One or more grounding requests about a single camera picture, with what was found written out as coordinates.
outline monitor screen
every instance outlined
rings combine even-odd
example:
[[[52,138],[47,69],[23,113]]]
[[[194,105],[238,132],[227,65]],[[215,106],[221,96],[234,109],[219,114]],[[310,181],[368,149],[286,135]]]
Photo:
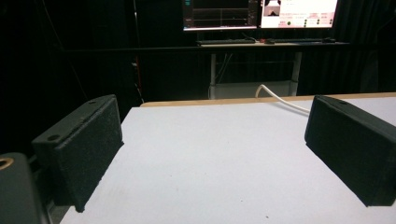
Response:
[[[257,29],[261,0],[182,0],[184,31]]]
[[[337,0],[261,0],[259,28],[332,28]]]

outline white tabletop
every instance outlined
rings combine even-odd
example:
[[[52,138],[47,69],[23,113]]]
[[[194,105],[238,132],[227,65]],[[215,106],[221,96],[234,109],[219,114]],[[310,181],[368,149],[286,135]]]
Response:
[[[346,101],[396,125],[395,97]],[[62,224],[396,223],[395,204],[365,207],[305,145],[307,119],[280,103],[133,108],[85,211]]]

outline black backdrop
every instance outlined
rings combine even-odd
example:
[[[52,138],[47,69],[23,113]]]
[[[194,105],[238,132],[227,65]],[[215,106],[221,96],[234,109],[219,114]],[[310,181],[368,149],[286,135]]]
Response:
[[[135,58],[107,55],[65,58],[58,49],[184,47],[200,38],[242,37],[234,33],[182,32],[181,0],[0,0],[0,154],[32,155],[31,141],[88,99],[114,93],[123,119],[141,104],[135,83],[141,76],[146,101],[206,99],[209,57],[183,53]],[[331,36],[350,43],[376,43],[377,30],[394,16],[394,0],[339,0],[330,31],[251,31],[260,37]],[[376,52],[309,52],[302,60],[298,94],[377,91]],[[275,80],[289,75],[290,59],[235,54],[222,82]]]

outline dark background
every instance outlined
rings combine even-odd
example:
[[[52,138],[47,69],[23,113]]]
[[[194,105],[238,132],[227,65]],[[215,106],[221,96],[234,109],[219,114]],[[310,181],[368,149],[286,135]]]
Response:
[[[330,36],[357,44],[395,40],[394,23],[393,28],[378,32],[394,17],[395,1],[340,0],[338,4],[331,30],[257,30],[244,35]],[[60,53],[62,49],[185,47],[194,46],[197,38],[244,37],[239,32],[183,33],[181,0],[136,0],[135,5],[137,22],[131,0],[0,0],[0,154],[19,151],[32,156],[34,138],[98,96],[116,94],[121,120],[142,103],[137,87],[147,102],[207,99],[210,57],[205,54],[136,58]],[[307,52],[298,94],[395,91],[395,56],[389,52],[391,57],[367,50]],[[261,62],[290,57],[281,52],[235,54],[221,82],[288,77],[291,63]],[[379,65],[385,76],[378,77]]]

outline white cable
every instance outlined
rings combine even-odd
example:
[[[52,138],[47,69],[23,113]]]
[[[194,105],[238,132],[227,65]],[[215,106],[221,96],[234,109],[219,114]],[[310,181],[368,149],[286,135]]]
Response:
[[[300,106],[291,104],[291,103],[289,103],[289,102],[283,100],[282,98],[280,98],[279,96],[277,96],[275,93],[273,93],[272,91],[270,91],[270,89],[268,89],[264,84],[261,84],[261,85],[259,86],[259,88],[257,88],[257,90],[256,90],[256,98],[259,98],[259,93],[260,93],[260,90],[261,90],[261,89],[265,90],[266,92],[268,92],[268,94],[270,94],[271,96],[275,97],[278,101],[280,101],[281,103],[283,103],[283,104],[285,104],[285,105],[291,106],[291,107],[293,107],[294,109],[301,110],[301,111],[303,111],[303,112],[305,112],[305,113],[308,113],[308,114],[310,113],[310,110],[309,110],[309,109],[305,109],[305,108],[303,108],[303,107],[300,107]]]

